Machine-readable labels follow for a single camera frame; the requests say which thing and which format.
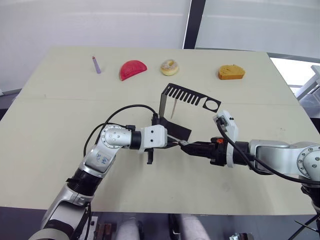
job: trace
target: beige tabletop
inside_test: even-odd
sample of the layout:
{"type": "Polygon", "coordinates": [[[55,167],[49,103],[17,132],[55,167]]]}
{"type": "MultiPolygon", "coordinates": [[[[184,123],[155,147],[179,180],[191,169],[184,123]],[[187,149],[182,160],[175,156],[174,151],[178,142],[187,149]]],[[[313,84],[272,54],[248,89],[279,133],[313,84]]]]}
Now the beige tabletop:
{"type": "MultiPolygon", "coordinates": [[[[159,109],[160,95],[174,83],[222,101],[239,127],[239,141],[279,140],[320,143],[310,119],[262,52],[104,47],[55,47],[31,76],[0,121],[0,206],[46,209],[83,157],[83,146],[98,124],[120,107],[146,104],[159,109]],[[95,72],[91,56],[102,70],[95,72]],[[160,73],[175,59],[180,71],[160,73]],[[119,80],[128,60],[148,70],[119,80]],[[219,80],[221,65],[237,64],[242,80],[219,80]]],[[[165,117],[173,101],[168,98],[165,117]]],[[[192,129],[189,141],[220,136],[215,114],[178,102],[172,122],[192,129]]],[[[151,112],[128,109],[119,124],[150,125],[151,112]]],[[[135,150],[120,150],[92,203],[94,211],[217,215],[313,214],[299,183],[261,176],[246,166],[210,165],[178,147],[156,149],[154,162],[135,150]]]]}

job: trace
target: black metal comb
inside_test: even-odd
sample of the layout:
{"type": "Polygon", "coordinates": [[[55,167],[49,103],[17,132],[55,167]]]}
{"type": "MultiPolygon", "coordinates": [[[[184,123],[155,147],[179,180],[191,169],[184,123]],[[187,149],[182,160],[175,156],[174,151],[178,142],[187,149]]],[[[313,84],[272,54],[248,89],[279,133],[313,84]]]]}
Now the black metal comb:
{"type": "Polygon", "coordinates": [[[173,83],[169,83],[166,88],[163,90],[163,92],[161,93],[161,99],[160,99],[160,107],[159,107],[159,116],[163,117],[165,114],[165,108],[166,108],[166,102],[167,102],[167,96],[172,97],[176,100],[180,100],[180,101],[184,101],[190,104],[194,104],[195,106],[197,106],[200,102],[201,99],[206,98],[204,104],[203,104],[203,108],[207,109],[211,112],[217,112],[221,101],[216,100],[212,97],[209,97],[207,95],[204,95],[202,93],[190,90],[188,88],[185,88],[183,86],[179,86],[173,83]],[[216,109],[211,109],[207,107],[207,102],[208,101],[214,101],[217,104],[217,108],[216,109]]]}

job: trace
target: floor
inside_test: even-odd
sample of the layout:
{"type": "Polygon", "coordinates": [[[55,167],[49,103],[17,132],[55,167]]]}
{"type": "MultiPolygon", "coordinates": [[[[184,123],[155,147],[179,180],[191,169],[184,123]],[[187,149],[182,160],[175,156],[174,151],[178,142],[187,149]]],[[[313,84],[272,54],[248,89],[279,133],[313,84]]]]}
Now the floor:
{"type": "MultiPolygon", "coordinates": [[[[28,239],[39,230],[45,210],[0,207],[0,239],[28,239]]],[[[94,212],[99,223],[114,223],[119,226],[124,220],[135,217],[141,221],[145,240],[169,240],[168,215],[164,213],[94,212]]],[[[198,216],[211,240],[229,240],[234,233],[252,233],[254,240],[286,240],[311,215],[290,216],[198,216]]],[[[303,230],[296,240],[319,240],[319,235],[309,229],[303,230]]]]}
{"type": "Polygon", "coordinates": [[[6,114],[8,108],[16,98],[18,93],[0,96],[0,120],[6,114]]]}

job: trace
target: red fruit slice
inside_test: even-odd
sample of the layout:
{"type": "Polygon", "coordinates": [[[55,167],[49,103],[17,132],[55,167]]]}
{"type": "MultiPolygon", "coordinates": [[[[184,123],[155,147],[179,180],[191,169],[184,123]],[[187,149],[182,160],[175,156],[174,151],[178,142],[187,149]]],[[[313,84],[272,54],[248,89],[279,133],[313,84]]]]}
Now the red fruit slice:
{"type": "Polygon", "coordinates": [[[147,70],[147,66],[138,60],[127,61],[122,65],[119,75],[121,81],[147,70]]]}

